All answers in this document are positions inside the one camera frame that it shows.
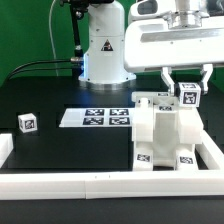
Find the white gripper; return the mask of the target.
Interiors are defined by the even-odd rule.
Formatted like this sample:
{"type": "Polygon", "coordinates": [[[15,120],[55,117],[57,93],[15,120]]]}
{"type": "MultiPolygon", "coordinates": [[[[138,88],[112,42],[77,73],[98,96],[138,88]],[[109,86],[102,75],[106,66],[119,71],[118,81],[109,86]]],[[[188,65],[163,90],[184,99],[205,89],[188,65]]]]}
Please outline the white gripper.
{"type": "Polygon", "coordinates": [[[162,19],[131,23],[125,34],[124,66],[129,72],[161,69],[161,78],[171,96],[178,95],[172,68],[197,68],[201,93],[208,93],[212,64],[224,63],[224,19],[204,19],[199,28],[169,29],[162,19]]]}

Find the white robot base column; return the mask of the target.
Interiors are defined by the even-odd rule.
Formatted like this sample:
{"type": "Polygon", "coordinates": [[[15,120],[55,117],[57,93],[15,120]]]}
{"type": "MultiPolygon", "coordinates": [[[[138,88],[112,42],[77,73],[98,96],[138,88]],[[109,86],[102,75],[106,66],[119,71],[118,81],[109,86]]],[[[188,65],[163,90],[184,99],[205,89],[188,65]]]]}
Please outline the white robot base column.
{"type": "Polygon", "coordinates": [[[89,48],[84,54],[82,86],[117,90],[129,86],[136,75],[124,69],[125,11],[121,3],[91,4],[89,48]]]}

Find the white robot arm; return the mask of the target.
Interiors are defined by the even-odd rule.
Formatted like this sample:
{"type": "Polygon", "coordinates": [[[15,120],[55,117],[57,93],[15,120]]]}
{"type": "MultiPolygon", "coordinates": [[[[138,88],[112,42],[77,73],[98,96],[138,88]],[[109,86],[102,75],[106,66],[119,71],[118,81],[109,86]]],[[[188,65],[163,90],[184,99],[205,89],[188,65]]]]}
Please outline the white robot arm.
{"type": "Polygon", "coordinates": [[[208,92],[213,68],[224,64],[224,12],[212,16],[203,0],[141,0],[128,15],[124,66],[129,72],[160,71],[170,90],[173,70],[201,70],[208,92]]]}

